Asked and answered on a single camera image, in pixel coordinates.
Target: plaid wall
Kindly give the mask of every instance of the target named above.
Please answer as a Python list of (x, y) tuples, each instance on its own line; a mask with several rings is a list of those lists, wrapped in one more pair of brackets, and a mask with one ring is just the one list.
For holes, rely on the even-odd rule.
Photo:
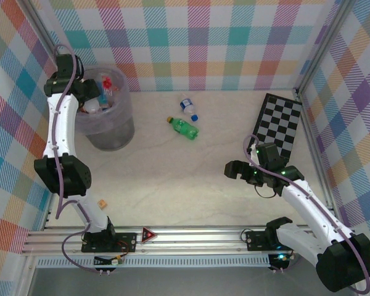
[(34, 3), (85, 64), (117, 65), (132, 91), (171, 91), (292, 89), (334, 0)]
[(304, 106), (346, 225), (370, 237), (370, 0), (358, 0)]
[(295, 83), (295, 86), (294, 88), (298, 88), (300, 86), (300, 83), (302, 82), (303, 78), (304, 78), (304, 74), (309, 70), (309, 67), (311, 65), (311, 62), (312, 60), (314, 59), (318, 49), (319, 49), (319, 46), (321, 45), (321, 42), (325, 36), (325, 34), (327, 33), (327, 29), (329, 28), (329, 26), (331, 25), (341, 3), (342, 3), (343, 0), (335, 0), (334, 1), (334, 4), (329, 12), (329, 15), (327, 16), (327, 18), (325, 19), (325, 22), (322, 26), (322, 29), (321, 31), (319, 32), (318, 34), (318, 37), (315, 39), (315, 42), (307, 56), (307, 59), (305, 61), (305, 63), (303, 64), (303, 67), (302, 67), (302, 70), (300, 71), (300, 74), (299, 76), (297, 77), (297, 80), (296, 80), (296, 83)]
[(33, 161), (46, 145), (43, 85), (54, 64), (15, 0), (0, 1), (0, 295), (11, 289), (29, 230), (49, 191)]

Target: small wooden block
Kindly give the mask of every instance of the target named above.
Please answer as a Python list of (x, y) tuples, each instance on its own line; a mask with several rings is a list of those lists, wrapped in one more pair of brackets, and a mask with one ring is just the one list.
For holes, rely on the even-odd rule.
[(107, 206), (107, 202), (105, 202), (104, 199), (101, 199), (97, 202), (97, 204), (99, 205), (99, 208), (103, 209)]

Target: checkerboard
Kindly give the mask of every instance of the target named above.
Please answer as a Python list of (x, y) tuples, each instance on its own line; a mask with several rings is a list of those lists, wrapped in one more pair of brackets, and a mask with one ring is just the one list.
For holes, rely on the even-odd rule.
[(253, 130), (263, 143), (275, 143), (279, 155), (289, 161), (302, 103), (267, 94)]

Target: red warning triangle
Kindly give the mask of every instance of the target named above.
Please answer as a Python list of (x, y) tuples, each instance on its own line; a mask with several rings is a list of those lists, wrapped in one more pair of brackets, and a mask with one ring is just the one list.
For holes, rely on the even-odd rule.
[(143, 227), (142, 228), (142, 237), (141, 237), (141, 243), (145, 243), (149, 241), (150, 239), (153, 239), (156, 237), (157, 234), (154, 233), (153, 231), (149, 230), (148, 228)]

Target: plastic bottle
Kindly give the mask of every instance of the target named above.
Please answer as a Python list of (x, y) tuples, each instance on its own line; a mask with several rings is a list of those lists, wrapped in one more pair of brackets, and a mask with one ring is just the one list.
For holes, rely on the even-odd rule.
[(181, 101), (181, 103), (179, 103), (179, 105), (183, 109), (183, 112), (191, 117), (192, 121), (197, 121), (199, 119), (196, 115), (196, 109), (191, 99), (185, 98)]
[(197, 137), (199, 129), (190, 125), (185, 120), (182, 120), (180, 118), (168, 117), (167, 122), (172, 125), (173, 129), (177, 133), (183, 134), (188, 139), (194, 140)]
[(87, 100), (83, 108), (85, 112), (89, 114), (94, 114), (100, 111), (100, 104), (99, 104), (99, 101), (96, 98), (94, 98), (94, 99)]

